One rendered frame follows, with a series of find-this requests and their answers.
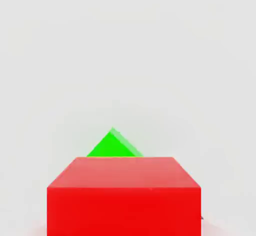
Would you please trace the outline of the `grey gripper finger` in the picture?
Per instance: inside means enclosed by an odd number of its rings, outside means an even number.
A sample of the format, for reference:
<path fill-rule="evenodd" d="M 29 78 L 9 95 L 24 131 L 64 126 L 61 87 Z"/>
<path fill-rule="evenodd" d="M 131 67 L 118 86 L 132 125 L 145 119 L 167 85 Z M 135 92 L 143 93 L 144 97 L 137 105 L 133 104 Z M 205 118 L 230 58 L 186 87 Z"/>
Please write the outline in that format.
<path fill-rule="evenodd" d="M 201 227 L 201 236 L 215 236 L 215 226 L 203 217 L 201 217 Z"/>

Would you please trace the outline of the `small red cube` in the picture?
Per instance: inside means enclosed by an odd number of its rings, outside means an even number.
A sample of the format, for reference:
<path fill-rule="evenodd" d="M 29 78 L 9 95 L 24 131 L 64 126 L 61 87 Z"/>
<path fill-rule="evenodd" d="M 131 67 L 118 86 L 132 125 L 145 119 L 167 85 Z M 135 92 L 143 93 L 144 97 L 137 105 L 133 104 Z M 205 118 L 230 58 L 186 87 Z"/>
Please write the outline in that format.
<path fill-rule="evenodd" d="M 47 187 L 47 236 L 201 236 L 201 187 L 172 157 L 79 157 Z"/>

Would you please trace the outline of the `small green cube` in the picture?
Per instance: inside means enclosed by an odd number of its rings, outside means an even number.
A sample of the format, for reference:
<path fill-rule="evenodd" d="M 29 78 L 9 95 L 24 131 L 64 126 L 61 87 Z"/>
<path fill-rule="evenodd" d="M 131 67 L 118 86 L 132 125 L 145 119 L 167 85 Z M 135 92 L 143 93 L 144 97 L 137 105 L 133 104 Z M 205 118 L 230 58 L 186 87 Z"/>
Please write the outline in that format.
<path fill-rule="evenodd" d="M 112 128 L 87 157 L 142 157 L 143 155 Z"/>

